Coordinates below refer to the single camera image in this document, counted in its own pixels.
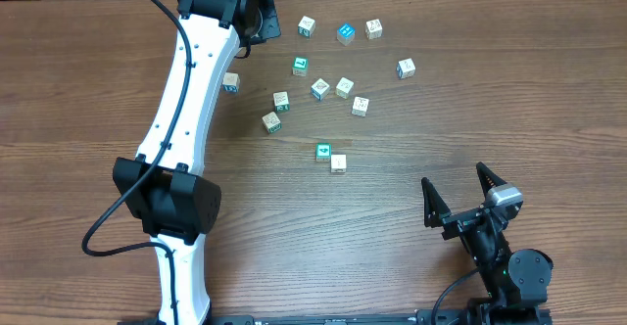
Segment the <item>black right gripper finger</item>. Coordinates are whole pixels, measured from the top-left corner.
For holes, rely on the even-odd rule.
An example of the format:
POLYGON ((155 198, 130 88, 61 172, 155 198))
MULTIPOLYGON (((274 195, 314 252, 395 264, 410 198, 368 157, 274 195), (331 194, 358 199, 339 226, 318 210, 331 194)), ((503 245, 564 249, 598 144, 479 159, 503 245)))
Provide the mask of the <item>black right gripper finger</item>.
POLYGON ((502 193, 506 182, 486 164, 479 162, 476 165, 476 171, 485 198, 494 198, 502 193))
POLYGON ((443 220, 451 215, 449 207, 427 177, 421 179, 421 188, 424 200, 424 225, 431 228, 442 226, 443 220))

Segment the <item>wooden block green bottom side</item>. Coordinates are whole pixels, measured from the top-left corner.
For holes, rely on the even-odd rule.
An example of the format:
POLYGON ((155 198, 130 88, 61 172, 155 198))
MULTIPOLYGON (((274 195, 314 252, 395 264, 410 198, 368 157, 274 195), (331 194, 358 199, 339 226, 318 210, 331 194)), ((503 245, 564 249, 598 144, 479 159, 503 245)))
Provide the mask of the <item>wooden block green bottom side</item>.
POLYGON ((263 116, 262 121, 269 134, 275 133, 282 127, 281 121, 275 112, 270 112, 269 114, 263 116))

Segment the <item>green top block number 4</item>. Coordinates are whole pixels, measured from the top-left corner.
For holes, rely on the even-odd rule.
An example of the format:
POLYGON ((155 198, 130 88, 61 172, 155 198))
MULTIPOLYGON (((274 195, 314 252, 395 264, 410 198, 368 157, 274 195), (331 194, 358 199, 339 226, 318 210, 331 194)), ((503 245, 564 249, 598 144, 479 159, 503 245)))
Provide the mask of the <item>green top block number 4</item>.
POLYGON ((315 160, 317 162, 329 162, 331 160, 332 146, 329 143, 317 143, 315 146, 315 160))

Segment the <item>wooden block yellow side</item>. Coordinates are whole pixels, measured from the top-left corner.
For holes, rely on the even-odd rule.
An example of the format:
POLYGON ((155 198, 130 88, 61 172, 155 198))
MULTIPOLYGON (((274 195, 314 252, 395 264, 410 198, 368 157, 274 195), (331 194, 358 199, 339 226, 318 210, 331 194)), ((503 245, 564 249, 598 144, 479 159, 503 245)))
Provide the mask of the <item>wooden block yellow side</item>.
POLYGON ((352 114, 355 116, 366 116, 369 100, 364 97, 356 96, 352 105, 352 114))

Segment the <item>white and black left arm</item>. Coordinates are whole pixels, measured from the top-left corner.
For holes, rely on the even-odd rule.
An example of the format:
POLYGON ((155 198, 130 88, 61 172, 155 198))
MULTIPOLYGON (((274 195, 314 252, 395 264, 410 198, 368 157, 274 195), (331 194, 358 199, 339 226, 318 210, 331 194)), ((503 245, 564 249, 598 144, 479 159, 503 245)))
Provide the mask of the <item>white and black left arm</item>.
POLYGON ((208 324, 205 241, 221 190, 204 178, 218 94, 236 58, 280 35, 273 0, 177 0, 176 49, 152 126, 114 182, 158 256, 162 305, 156 324, 208 324))

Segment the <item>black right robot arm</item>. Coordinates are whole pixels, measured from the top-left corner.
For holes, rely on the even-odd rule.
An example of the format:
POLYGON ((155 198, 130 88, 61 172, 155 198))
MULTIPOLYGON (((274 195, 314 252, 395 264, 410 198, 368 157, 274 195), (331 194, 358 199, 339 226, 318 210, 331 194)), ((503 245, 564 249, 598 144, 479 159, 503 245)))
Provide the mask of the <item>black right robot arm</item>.
POLYGON ((459 238, 475 268, 451 284, 426 313, 416 317, 428 324, 551 324, 540 305, 548 300, 547 288, 554 263, 534 249, 512 251, 504 231, 523 205, 523 195, 514 185, 495 174, 486 164, 476 165, 484 202, 476 209, 453 214, 431 181, 421 179, 424 225, 441 227, 445 240, 459 238), (465 309, 451 317, 440 309, 445 297, 478 274, 488 293, 471 299, 465 309))

